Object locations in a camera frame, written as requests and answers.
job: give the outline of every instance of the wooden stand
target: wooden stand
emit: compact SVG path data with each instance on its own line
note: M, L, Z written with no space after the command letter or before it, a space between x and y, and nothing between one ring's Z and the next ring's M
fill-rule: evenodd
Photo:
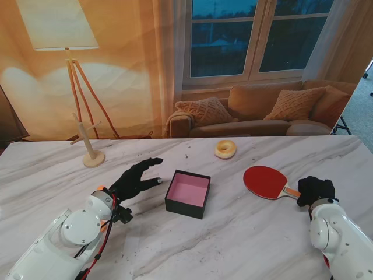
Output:
M70 145L74 145L75 143L79 142L80 140L83 140L84 145L86 145L88 154L86 154L83 158L83 164L85 167L88 168L94 168L97 166L100 166L105 161L105 154L103 152L100 152L99 150L93 150L91 143L89 142L89 138L87 135L87 131L94 129L96 126L101 124L101 122L97 124L93 124L91 127L89 127L87 130L84 128L83 124L78 120L75 113L72 113L74 116L74 119L78 125L79 129L79 138L77 140L74 140L70 143Z

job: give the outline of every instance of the gray floor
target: gray floor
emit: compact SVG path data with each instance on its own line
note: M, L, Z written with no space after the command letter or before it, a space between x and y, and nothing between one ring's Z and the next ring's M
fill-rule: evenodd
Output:
M342 116L353 135L373 152L373 66L368 71L366 79L361 78ZM338 135L347 135L347 131L339 129Z

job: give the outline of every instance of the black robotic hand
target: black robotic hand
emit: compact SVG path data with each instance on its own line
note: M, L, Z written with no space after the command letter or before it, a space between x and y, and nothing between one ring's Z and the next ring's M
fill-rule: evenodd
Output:
M297 201L299 207L311 206L321 198L335 198L335 189L332 181L323 181L312 176L299 180L298 190L301 193Z
M115 194L120 203L137 196L142 191L161 184L161 178L141 181L141 177L145 170L148 170L151 166L160 165L162 161L163 159L150 158L133 165L109 188L109 191Z

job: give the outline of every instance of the black box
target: black box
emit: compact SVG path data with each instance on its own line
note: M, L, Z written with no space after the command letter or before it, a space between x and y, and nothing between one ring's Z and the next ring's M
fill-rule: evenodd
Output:
M164 198L166 210L202 219L210 181L209 176L176 170Z

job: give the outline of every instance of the white marble tabletop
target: white marble tabletop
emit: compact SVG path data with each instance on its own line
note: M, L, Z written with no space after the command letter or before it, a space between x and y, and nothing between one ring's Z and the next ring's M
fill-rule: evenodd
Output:
M123 202L134 219L114 225L88 280L328 280L322 254L309 240L308 212L291 198L267 201L247 191L242 176L253 165L281 171L294 189L306 176L332 180L341 206L373 237L373 156L358 138L231 139L238 150L230 160L214 156L221 138L92 141L106 154L95 169L83 166L82 143L11 144L0 156L0 279L58 214L82 208L97 186L109 187L149 157L164 162L143 178L165 182ZM203 220L166 211L175 169L211 176Z

